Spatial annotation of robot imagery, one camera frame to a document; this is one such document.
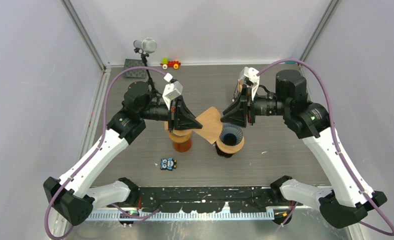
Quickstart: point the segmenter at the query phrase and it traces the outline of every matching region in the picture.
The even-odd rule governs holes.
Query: white bracket
[[[251,100],[255,100],[256,93],[258,92],[259,81],[261,79],[259,76],[256,75],[258,73],[258,70],[248,66],[245,66],[243,70],[239,73],[238,80],[251,87]]]
[[[172,100],[181,96],[182,92],[183,92],[183,86],[179,81],[168,83],[166,84],[166,86],[164,86],[162,97],[168,110],[171,109]]]

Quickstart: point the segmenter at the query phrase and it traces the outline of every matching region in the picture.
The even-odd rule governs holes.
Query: microphone stand
[[[140,52],[140,50],[141,49],[139,49],[139,48],[135,48],[133,51],[135,53],[141,53],[141,61],[144,64],[144,66],[148,67],[147,66],[147,57],[149,57],[149,54],[148,53],[144,53],[143,50],[141,50],[141,52]],[[147,71],[147,75],[148,75],[147,83],[151,87],[151,96],[152,97],[155,97],[156,95],[160,95],[161,96],[160,92],[155,88],[155,83],[153,82],[153,78],[150,76],[150,71],[148,69],[146,69],[146,71]]]

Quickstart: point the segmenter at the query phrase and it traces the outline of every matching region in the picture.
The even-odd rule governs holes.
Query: owl figurine
[[[177,168],[177,160],[170,158],[162,158],[160,160],[160,170],[172,171]]]

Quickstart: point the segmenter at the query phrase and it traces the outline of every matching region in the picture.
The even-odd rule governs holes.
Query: white wall
[[[73,0],[112,65],[140,59],[134,40],[154,38],[182,63],[270,63],[299,58],[329,0]]]
[[[394,1],[341,1],[307,62],[323,77],[347,153],[394,223]],[[325,103],[305,71],[314,101]],[[366,220],[384,230],[375,212]],[[369,240],[387,238],[366,227]]]
[[[0,240],[44,239],[44,180],[78,160],[100,77],[60,1],[0,1]]]

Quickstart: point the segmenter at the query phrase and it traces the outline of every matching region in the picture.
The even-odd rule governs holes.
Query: paper sheet
[[[203,125],[203,128],[193,129],[193,131],[206,139],[210,144],[214,144],[222,132],[221,113],[216,107],[212,106],[195,119]]]

